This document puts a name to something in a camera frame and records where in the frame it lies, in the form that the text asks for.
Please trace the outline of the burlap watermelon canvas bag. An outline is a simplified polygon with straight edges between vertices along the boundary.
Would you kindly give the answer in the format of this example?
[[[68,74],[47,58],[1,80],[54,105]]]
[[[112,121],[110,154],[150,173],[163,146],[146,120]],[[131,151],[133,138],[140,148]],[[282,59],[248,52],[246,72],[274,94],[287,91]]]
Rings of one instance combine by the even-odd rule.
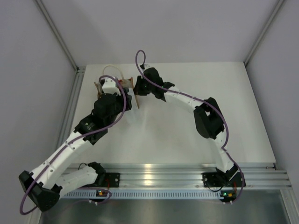
[[[105,74],[105,70],[109,67],[112,67],[112,68],[115,68],[118,70],[118,72],[120,73],[120,76],[121,76],[121,79],[118,79],[119,83],[121,84],[122,88],[124,90],[126,90],[127,93],[132,97],[132,106],[134,108],[139,109],[139,102],[138,102],[137,96],[134,94],[134,91],[133,91],[133,88],[134,88],[133,78],[131,77],[129,79],[126,79],[123,75],[122,70],[112,64],[108,64],[103,68],[102,75]],[[118,95],[120,95],[120,93],[121,93],[117,84],[110,78],[104,78],[101,81],[94,82],[94,85],[97,89],[97,98],[98,99],[104,93],[109,93],[109,94],[117,93]]]

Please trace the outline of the white bottle grey cap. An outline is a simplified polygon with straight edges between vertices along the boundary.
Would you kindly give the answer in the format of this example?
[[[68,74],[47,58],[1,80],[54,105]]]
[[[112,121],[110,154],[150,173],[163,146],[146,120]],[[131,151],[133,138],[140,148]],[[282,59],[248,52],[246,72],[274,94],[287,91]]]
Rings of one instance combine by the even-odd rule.
[[[127,100],[126,110],[133,110],[137,108],[134,91],[132,88],[125,87],[125,95]]]

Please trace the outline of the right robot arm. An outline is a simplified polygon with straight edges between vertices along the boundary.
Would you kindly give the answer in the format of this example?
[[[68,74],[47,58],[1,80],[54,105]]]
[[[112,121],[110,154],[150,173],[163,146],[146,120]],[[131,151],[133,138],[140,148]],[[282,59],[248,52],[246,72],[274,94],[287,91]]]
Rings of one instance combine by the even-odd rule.
[[[204,173],[203,181],[207,188],[245,187],[245,178],[239,165],[229,155],[228,125],[214,98],[202,100],[179,90],[174,84],[164,82],[154,67],[141,65],[137,67],[140,75],[134,87],[139,96],[152,93],[157,99],[174,104],[194,115],[196,130],[200,136],[211,140],[212,153],[215,156],[216,171]]]

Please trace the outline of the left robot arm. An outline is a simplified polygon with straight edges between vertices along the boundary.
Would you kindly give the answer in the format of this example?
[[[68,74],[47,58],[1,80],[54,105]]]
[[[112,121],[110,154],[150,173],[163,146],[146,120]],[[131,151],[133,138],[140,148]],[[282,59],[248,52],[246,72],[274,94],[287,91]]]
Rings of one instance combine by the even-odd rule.
[[[63,172],[75,158],[91,148],[129,111],[134,101],[132,89],[123,94],[104,93],[94,102],[94,109],[75,126],[68,139],[45,162],[32,171],[23,171],[19,181],[27,196],[41,211],[50,210],[58,200],[81,187],[106,187],[106,171],[97,162],[68,175]]]

